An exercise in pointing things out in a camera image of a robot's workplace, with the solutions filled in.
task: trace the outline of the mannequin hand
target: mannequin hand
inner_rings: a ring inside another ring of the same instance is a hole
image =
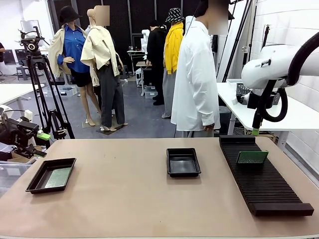
[[[64,57],[63,62],[65,63],[73,63],[75,60],[72,57]]]
[[[213,131],[215,124],[204,126],[204,131]]]

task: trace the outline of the blue shirt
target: blue shirt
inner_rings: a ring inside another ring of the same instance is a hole
[[[64,46],[63,54],[65,57],[72,57],[75,61],[73,63],[67,63],[67,66],[79,73],[85,73],[90,71],[90,67],[84,65],[81,62],[82,49],[85,42],[85,38],[80,29],[73,31],[70,27],[65,26]],[[63,56],[58,56],[58,65],[63,64]]]

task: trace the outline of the white long-sleeve shirt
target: white long-sleeve shirt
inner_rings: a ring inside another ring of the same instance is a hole
[[[178,131],[220,128],[218,92],[208,30],[194,21],[181,43],[171,122]]]

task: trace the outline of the checkered hat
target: checkered hat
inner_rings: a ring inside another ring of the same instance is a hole
[[[165,22],[179,22],[184,20],[185,18],[181,15],[180,8],[171,8]]]

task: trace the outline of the black tripod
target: black tripod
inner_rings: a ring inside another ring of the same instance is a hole
[[[24,37],[22,37],[23,35],[25,36],[27,33],[21,33],[21,43],[24,45],[25,49],[30,52],[30,55],[27,56],[26,59],[26,65],[28,66],[29,72],[30,72],[30,78],[31,78],[31,82],[32,82],[32,86],[33,86],[33,91],[34,91],[34,95],[35,95],[35,100],[36,100],[36,104],[37,104],[37,108],[39,110],[39,115],[40,115],[40,120],[41,120],[41,124],[42,124],[42,130],[44,133],[50,134],[51,130],[53,133],[53,137],[55,139],[64,139],[66,137],[66,131],[68,131],[70,138],[75,138],[73,131],[72,131],[72,127],[71,124],[69,122],[67,113],[65,111],[64,108],[64,104],[58,89],[58,86],[56,84],[54,75],[52,73],[52,69],[50,67],[50,63],[49,60],[47,58],[47,56],[45,55],[41,55],[40,51],[38,50],[38,43],[40,40],[44,40],[44,38],[39,36],[39,32],[37,27],[34,27],[36,29],[36,32],[38,34],[38,37],[36,38],[26,38],[24,39]],[[53,97],[53,101],[54,101],[54,105],[55,105],[55,109],[49,110],[46,100],[45,100],[45,96],[39,81],[39,77],[37,75],[37,71],[36,71],[36,67],[38,67],[39,70],[43,70],[45,73],[45,76],[47,78],[51,93],[52,93],[52,97]],[[37,95],[37,90],[40,94],[40,98],[41,98],[41,102],[39,102],[38,99],[38,95]],[[63,109],[63,113],[65,115],[65,119],[62,116],[59,104],[58,104],[58,100],[55,96],[54,90],[56,90],[59,101],[60,101],[60,105],[62,106]]]

